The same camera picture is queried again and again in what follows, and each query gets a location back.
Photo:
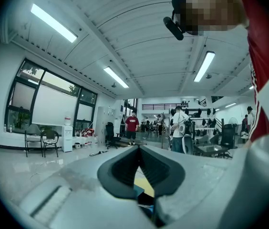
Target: window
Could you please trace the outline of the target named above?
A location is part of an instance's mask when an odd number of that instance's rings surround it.
[[[77,120],[88,120],[92,118],[93,108],[84,104],[79,104],[77,111]]]
[[[62,133],[64,117],[69,116],[73,130],[84,130],[93,123],[97,94],[83,89],[24,60],[15,76],[6,104],[7,131],[24,133],[30,124]]]
[[[80,100],[86,103],[95,104],[96,102],[96,95],[82,89]]]
[[[44,70],[39,68],[38,65],[33,62],[24,61],[17,76],[37,85],[42,78],[43,72]]]
[[[211,96],[212,98],[212,103],[216,102],[217,100],[223,98],[223,97],[219,97],[219,96]]]
[[[35,88],[16,82],[15,88],[11,94],[10,105],[30,110],[34,93]]]
[[[64,79],[59,78],[58,76],[53,75],[49,72],[45,73],[41,84],[74,97],[78,96],[78,91],[80,89],[79,86],[65,81]]]
[[[7,131],[9,131],[11,126],[13,132],[24,132],[30,125],[30,116],[29,112],[20,112],[9,109]]]

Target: ceiling light fixture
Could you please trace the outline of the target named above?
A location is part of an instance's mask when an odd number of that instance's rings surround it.
[[[208,67],[212,63],[212,60],[214,59],[214,57],[215,57],[214,52],[211,52],[211,51],[206,52],[205,58],[202,62],[202,65],[201,65],[199,71],[198,71],[198,74],[194,78],[194,82],[200,82],[201,78],[203,77],[203,75],[207,71]]]
[[[230,106],[233,106],[233,105],[235,105],[235,104],[236,104],[236,103],[229,104],[229,105],[226,106],[226,108],[228,108],[228,107],[230,107]]]
[[[107,67],[107,68],[105,68],[104,70],[105,70],[108,74],[110,74],[110,76],[111,76],[112,78],[114,78],[119,84],[121,84],[123,88],[128,88],[128,87],[129,87],[125,82],[122,81],[122,79],[121,79],[120,77],[117,76],[116,73],[114,73],[114,72],[112,71],[112,69],[111,69],[110,67]]]
[[[68,29],[66,29],[63,25],[61,25],[56,19],[54,19],[51,15],[43,11],[36,4],[33,4],[31,8],[31,13],[36,15],[39,19],[46,22],[49,26],[51,26],[54,30],[68,39],[70,42],[74,42],[77,36],[73,35]]]

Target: ceiling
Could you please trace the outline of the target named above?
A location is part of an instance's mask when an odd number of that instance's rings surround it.
[[[70,43],[30,13],[33,3],[78,38]],[[118,99],[245,94],[251,85],[246,30],[178,41],[163,24],[171,13],[171,0],[14,0],[5,31],[16,35],[12,42]],[[195,83],[206,51],[216,53],[207,70],[212,77]],[[107,66],[129,88],[112,88]]]

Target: jeans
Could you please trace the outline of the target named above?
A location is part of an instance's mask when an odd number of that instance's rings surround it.
[[[182,148],[182,137],[173,137],[172,151],[184,154]]]

